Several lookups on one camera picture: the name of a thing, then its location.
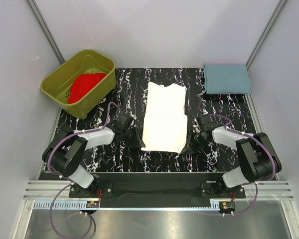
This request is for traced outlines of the white printed t shirt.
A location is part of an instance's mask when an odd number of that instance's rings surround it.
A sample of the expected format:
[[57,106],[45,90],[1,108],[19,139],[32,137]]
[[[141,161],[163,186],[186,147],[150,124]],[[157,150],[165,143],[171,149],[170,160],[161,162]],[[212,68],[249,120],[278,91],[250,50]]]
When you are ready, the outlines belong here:
[[180,154],[186,144],[186,87],[148,83],[142,151]]

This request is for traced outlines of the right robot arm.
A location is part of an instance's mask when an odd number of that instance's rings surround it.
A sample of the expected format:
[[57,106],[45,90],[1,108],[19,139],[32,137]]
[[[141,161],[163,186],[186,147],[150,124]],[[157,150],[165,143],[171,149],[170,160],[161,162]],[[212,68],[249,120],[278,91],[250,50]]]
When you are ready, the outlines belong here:
[[196,119],[198,130],[190,132],[182,154],[202,152],[203,145],[214,142],[237,152],[239,167],[223,174],[216,185],[221,197],[228,197],[234,187],[269,181],[282,170],[282,164],[267,134],[237,131],[232,121],[221,115],[202,115]]

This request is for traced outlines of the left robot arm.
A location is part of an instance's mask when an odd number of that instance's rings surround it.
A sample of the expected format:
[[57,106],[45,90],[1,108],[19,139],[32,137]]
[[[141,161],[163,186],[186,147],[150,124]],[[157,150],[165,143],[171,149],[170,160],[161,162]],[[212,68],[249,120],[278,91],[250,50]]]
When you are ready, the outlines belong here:
[[93,197],[99,179],[81,165],[83,154],[90,148],[121,141],[130,148],[146,146],[132,116],[119,115],[105,126],[87,131],[66,126],[47,146],[42,161],[50,170],[77,184],[86,197]]

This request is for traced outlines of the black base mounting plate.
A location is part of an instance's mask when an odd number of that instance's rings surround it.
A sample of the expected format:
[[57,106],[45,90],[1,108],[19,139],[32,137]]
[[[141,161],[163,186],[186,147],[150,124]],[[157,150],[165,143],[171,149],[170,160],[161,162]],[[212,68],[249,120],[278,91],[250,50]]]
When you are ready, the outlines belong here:
[[221,172],[154,172],[118,173],[99,172],[93,174],[97,182],[88,189],[74,185],[70,188],[71,198],[92,198],[101,192],[102,198],[121,195],[186,195],[202,198],[243,199],[246,197],[241,186],[228,188]]

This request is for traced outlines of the black marble pattern mat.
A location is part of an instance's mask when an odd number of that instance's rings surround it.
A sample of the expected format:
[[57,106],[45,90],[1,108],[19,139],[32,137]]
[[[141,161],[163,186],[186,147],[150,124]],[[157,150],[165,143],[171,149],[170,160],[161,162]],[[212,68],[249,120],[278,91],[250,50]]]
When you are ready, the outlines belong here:
[[[102,126],[107,115],[115,118],[119,112],[132,115],[137,126],[142,127],[149,82],[186,87],[188,129],[194,129],[198,116],[211,114],[221,125],[230,119],[235,130],[256,132],[246,97],[206,94],[202,68],[124,68],[116,70],[116,79],[115,89],[86,118],[77,119],[61,111],[53,135],[64,125],[79,130]],[[118,142],[87,150],[82,165],[90,172],[224,172],[238,167],[239,159],[236,151],[212,142],[200,154],[185,155],[129,149]]]

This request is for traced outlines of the red t shirt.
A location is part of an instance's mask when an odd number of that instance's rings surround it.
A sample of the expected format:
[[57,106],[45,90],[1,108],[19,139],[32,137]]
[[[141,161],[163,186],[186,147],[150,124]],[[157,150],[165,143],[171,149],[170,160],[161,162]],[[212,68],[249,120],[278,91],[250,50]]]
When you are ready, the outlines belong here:
[[79,101],[99,84],[106,75],[105,73],[85,73],[77,77],[70,87],[68,103],[73,104]]

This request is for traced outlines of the folded blue t shirt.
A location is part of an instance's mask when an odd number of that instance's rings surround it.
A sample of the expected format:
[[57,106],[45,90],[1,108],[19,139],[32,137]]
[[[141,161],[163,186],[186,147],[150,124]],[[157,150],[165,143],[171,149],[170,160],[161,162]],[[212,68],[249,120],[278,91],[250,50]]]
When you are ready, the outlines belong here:
[[205,64],[204,80],[205,92],[209,95],[251,94],[244,64]]

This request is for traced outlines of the olive green plastic basket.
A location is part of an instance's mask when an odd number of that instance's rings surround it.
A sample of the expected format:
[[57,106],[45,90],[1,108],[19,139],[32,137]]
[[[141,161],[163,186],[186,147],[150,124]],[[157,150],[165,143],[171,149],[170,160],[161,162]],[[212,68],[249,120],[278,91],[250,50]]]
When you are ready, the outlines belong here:
[[[71,116],[83,119],[116,86],[115,63],[107,56],[86,49],[58,67],[40,85],[41,91]],[[103,77],[77,101],[73,84],[87,85],[87,75]]]

